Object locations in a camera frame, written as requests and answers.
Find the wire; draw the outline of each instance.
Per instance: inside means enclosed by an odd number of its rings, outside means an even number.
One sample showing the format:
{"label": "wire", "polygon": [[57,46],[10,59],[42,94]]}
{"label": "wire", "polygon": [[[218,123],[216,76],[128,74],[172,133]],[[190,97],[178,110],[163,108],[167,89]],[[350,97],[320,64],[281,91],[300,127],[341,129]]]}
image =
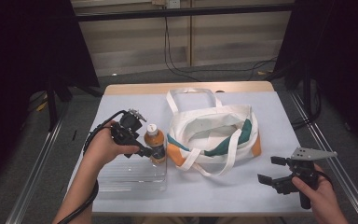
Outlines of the wire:
{"label": "wire", "polygon": [[177,76],[179,76],[179,77],[188,77],[188,78],[191,78],[191,79],[193,79],[193,80],[195,80],[195,81],[200,82],[199,79],[196,79],[196,78],[194,78],[194,77],[176,73],[175,71],[173,71],[173,70],[168,66],[168,63],[167,63],[167,40],[168,40],[168,52],[169,52],[171,64],[172,64],[173,68],[175,68],[176,70],[178,70],[178,71],[180,71],[180,72],[183,72],[183,71],[177,69],[177,68],[175,67],[175,65],[173,64],[173,62],[172,62],[170,34],[168,33],[168,23],[167,23],[167,18],[165,17],[165,38],[164,38],[164,61],[165,61],[165,65],[167,65],[167,68],[170,69],[170,71],[171,71],[172,73],[174,73],[175,75],[177,75]]}
{"label": "wire", "polygon": [[327,174],[325,174],[325,173],[323,173],[323,172],[320,172],[320,171],[315,171],[315,172],[316,172],[318,175],[323,176],[328,182],[330,182],[331,188],[334,190],[333,181],[331,180],[331,178],[330,178]]}
{"label": "wire", "polygon": [[292,121],[291,124],[292,124],[294,130],[298,130],[308,124],[311,124],[317,118],[319,118],[319,116],[321,115],[322,96],[321,96],[321,89],[318,84],[316,84],[316,92],[314,95],[314,101],[315,101],[314,103],[316,105],[316,112],[314,114],[312,114],[312,111],[310,111],[310,116],[307,119],[298,118],[298,119],[295,119],[294,121]]}
{"label": "wire", "polygon": [[80,213],[82,213],[87,207],[94,202],[95,198],[98,195],[99,185],[98,180],[95,181],[94,188],[92,189],[91,195],[89,198],[80,205],[74,212],[72,212],[69,216],[65,217],[63,220],[61,220],[58,224],[66,224],[72,221],[75,217],[77,217]]}
{"label": "wire", "polygon": [[112,117],[110,117],[109,119],[107,119],[106,121],[104,121],[103,123],[101,123],[100,125],[98,125],[93,131],[92,133],[89,134],[89,137],[87,137],[86,142],[83,146],[83,155],[84,153],[86,153],[90,142],[92,141],[92,139],[95,137],[95,135],[97,135],[97,133],[102,130],[104,128],[104,125],[107,124],[110,120],[114,119],[115,117],[117,117],[119,114],[124,114],[126,111],[125,110],[120,110],[118,111],[116,114],[114,114]]}
{"label": "wire", "polygon": [[171,55],[171,40],[170,40],[170,32],[169,32],[169,29],[168,29],[168,20],[167,18],[165,17],[165,39],[164,39],[164,60],[165,60],[165,64],[166,66],[168,67],[168,69],[170,69],[171,72],[173,72],[174,74],[176,74],[177,76],[181,76],[181,77],[189,77],[191,79],[194,79],[196,81],[200,81],[194,77],[190,77],[190,76],[187,76],[187,75],[184,75],[184,74],[178,74],[176,73],[175,71],[173,71],[169,65],[168,65],[168,62],[167,62],[167,43],[168,43],[168,56],[170,58],[170,64],[171,66],[173,67],[174,70],[176,70],[177,72],[181,72],[181,73],[197,73],[197,72],[248,72],[248,71],[252,71],[251,75],[249,76],[249,78],[247,79],[247,81],[249,81],[252,76],[253,76],[253,73],[254,73],[254,70],[256,68],[260,68],[264,65],[266,65],[267,63],[273,63],[273,62],[276,62],[276,59],[278,57],[273,57],[269,60],[266,60],[266,61],[261,61],[261,62],[258,62],[256,64],[254,64],[254,66],[252,68],[247,68],[247,69],[197,69],[197,70],[191,70],[191,71],[185,71],[185,70],[181,70],[179,68],[177,68],[174,63],[173,63],[173,60],[172,60],[172,55]]}

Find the plastic bottle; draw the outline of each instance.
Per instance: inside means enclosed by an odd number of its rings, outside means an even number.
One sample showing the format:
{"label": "plastic bottle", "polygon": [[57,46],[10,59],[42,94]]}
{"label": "plastic bottle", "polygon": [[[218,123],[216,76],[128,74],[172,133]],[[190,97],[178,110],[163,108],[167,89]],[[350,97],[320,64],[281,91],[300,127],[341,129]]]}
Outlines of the plastic bottle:
{"label": "plastic bottle", "polygon": [[150,160],[155,163],[165,162],[164,133],[156,124],[147,125],[145,134],[145,143],[152,148],[152,156]]}

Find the wooden table edge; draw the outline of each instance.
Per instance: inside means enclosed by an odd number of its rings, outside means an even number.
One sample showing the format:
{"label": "wooden table edge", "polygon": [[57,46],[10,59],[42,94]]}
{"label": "wooden table edge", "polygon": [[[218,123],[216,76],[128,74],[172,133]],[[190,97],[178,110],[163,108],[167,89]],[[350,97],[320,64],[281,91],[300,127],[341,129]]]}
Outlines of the wooden table edge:
{"label": "wooden table edge", "polygon": [[205,88],[211,91],[274,91],[268,81],[235,81],[235,82],[175,82],[145,84],[114,84],[106,87],[104,95],[127,94],[162,94],[179,88]]}

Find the green stripe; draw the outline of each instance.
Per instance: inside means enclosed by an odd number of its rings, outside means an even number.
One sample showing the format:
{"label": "green stripe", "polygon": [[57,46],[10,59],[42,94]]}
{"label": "green stripe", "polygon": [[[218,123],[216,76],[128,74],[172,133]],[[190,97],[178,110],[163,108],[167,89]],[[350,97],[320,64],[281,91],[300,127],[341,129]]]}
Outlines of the green stripe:
{"label": "green stripe", "polygon": [[[246,120],[242,127],[240,138],[238,139],[238,145],[249,141],[252,131],[252,123],[250,120]],[[228,153],[229,140],[231,136],[223,140],[216,148],[211,151],[205,151],[205,156],[220,156]]]}
{"label": "green stripe", "polygon": [[[249,138],[251,136],[252,131],[252,123],[250,120],[246,120],[243,123],[242,132],[240,135],[240,138],[238,139],[238,145],[245,143],[249,141]],[[204,151],[205,156],[212,157],[212,156],[221,156],[226,155],[228,153],[228,146],[229,146],[229,140],[231,139],[231,136],[227,137],[225,140],[223,140],[216,148],[214,148],[211,151]],[[174,144],[177,147],[185,150],[190,151],[189,148],[183,146],[179,142],[177,142],[175,139],[173,139],[168,133],[167,133],[167,141],[168,143]]]}
{"label": "green stripe", "polygon": [[168,143],[174,144],[177,147],[179,147],[179,148],[181,148],[181,149],[183,149],[185,151],[190,151],[190,149],[188,149],[187,147],[184,147],[182,144],[176,142],[176,140],[173,139],[168,133],[167,133],[167,141],[168,141]]}

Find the aluminum rail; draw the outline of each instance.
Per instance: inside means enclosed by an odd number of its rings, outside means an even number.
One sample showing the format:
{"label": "aluminum rail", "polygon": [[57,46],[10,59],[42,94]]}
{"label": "aluminum rail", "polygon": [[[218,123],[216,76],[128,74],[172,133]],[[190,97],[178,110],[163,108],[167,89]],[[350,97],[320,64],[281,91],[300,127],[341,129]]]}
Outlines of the aluminum rail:
{"label": "aluminum rail", "polygon": [[48,133],[48,137],[46,138],[45,144],[43,145],[39,156],[34,164],[34,168],[31,171],[27,182],[22,188],[21,194],[14,204],[10,215],[7,218],[6,224],[13,223],[21,223],[22,219],[25,215],[25,212],[28,208],[28,205],[34,195],[34,191],[36,189],[36,185],[42,175],[43,168],[45,167],[46,161],[48,160],[48,155],[53,148],[55,140],[60,132],[62,121],[66,117],[68,107],[70,103],[64,103],[62,106],[62,113],[53,130]]}
{"label": "aluminum rail", "polygon": [[[298,93],[291,92],[290,95],[296,105],[298,112],[301,114],[302,119],[308,119],[307,113],[303,108],[303,102]],[[310,129],[310,133],[318,144],[320,150],[333,152],[333,149],[328,144],[327,139],[325,138],[316,123],[308,124],[308,128]],[[356,188],[356,186],[353,184],[337,157],[328,158],[327,162],[358,214],[358,188]]]}
{"label": "aluminum rail", "polygon": [[77,14],[74,17],[52,17],[53,20],[64,21],[112,21],[142,18],[161,18],[161,17],[183,17],[183,16],[202,16],[202,15],[221,15],[221,14],[240,14],[257,12],[278,12],[292,11],[294,9],[310,10],[321,7],[322,3],[287,3],[272,5],[252,5],[243,7],[189,7],[189,8],[169,8],[158,10],[109,12]]}

